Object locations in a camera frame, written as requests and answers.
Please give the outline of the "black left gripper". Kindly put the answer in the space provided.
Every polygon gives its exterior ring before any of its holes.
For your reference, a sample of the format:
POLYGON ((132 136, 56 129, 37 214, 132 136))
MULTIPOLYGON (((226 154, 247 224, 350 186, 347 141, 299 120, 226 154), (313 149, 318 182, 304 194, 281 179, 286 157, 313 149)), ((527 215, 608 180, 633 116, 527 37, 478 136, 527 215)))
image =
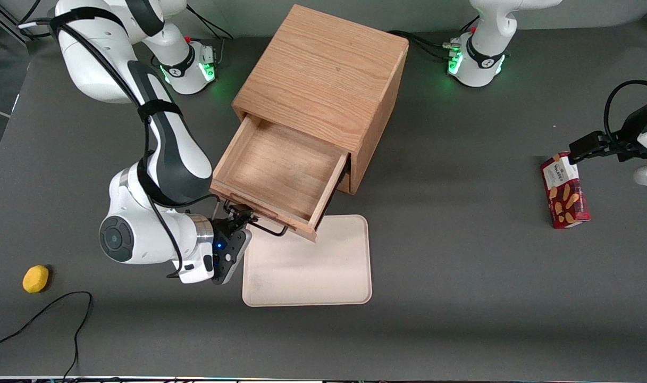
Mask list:
POLYGON ((569 144, 569 161, 581 162, 598 156, 617 155, 618 160, 647 160, 647 149, 637 141, 647 125, 647 104, 627 116, 619 131, 617 139, 605 140, 604 133, 591 132, 569 144))

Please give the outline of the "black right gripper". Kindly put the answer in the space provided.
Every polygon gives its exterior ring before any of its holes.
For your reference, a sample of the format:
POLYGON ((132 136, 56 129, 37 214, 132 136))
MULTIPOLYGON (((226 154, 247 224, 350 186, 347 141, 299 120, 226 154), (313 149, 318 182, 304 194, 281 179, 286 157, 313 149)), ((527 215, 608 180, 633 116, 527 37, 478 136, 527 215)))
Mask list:
POLYGON ((243 210, 243 204, 224 204, 223 210, 228 218, 212 221, 212 262, 216 270, 238 266, 245 252, 245 227, 258 221, 253 210, 243 210))

